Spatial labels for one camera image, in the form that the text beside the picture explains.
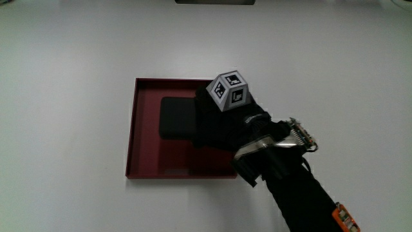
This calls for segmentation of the person's right hand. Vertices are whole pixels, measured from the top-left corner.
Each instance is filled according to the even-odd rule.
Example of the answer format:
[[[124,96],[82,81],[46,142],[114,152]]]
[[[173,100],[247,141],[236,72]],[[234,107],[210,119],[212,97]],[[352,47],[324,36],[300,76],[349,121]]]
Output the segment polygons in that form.
[[[269,124],[271,116],[253,99],[245,78],[234,70],[195,91],[196,134],[192,144],[236,151]]]

